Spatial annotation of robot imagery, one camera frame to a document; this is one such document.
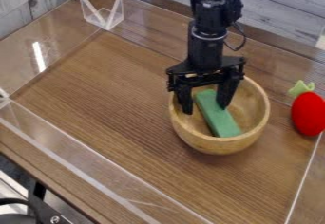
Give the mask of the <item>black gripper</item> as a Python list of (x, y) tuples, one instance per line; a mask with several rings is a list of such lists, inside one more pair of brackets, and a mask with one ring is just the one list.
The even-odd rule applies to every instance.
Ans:
[(192, 114), (191, 89), (216, 84), (216, 103), (225, 109), (243, 79), (244, 59), (223, 55), (227, 31), (204, 34), (192, 23), (187, 28), (187, 57), (165, 70), (167, 90), (176, 93), (185, 114)]

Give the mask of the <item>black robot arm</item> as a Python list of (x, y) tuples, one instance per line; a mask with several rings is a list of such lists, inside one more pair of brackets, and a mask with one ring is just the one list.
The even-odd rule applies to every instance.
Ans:
[(213, 84), (213, 101), (224, 109), (243, 79), (244, 58), (223, 55), (227, 28), (236, 24), (240, 0), (189, 0), (192, 20), (187, 24), (187, 57), (165, 70), (167, 90), (177, 99), (185, 114), (192, 113), (191, 89)]

